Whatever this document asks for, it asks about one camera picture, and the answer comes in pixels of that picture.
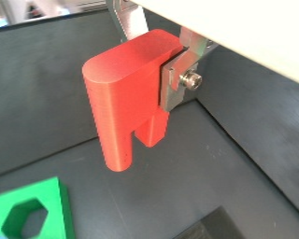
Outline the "gripper silver second-gripper right finger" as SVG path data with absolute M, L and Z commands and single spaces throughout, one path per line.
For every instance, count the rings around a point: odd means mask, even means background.
M 179 42 L 183 51 L 163 65 L 160 74 L 159 105 L 167 112 L 183 101 L 184 92 L 195 91 L 202 84 L 198 62 L 218 47 L 213 40 L 186 27 L 180 28 Z

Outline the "gripper silver second-gripper left finger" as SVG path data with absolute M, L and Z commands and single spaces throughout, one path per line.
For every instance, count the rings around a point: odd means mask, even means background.
M 106 0 L 106 4 L 120 33 L 122 42 L 127 42 L 148 32 L 144 11 L 140 5 L 132 0 Z

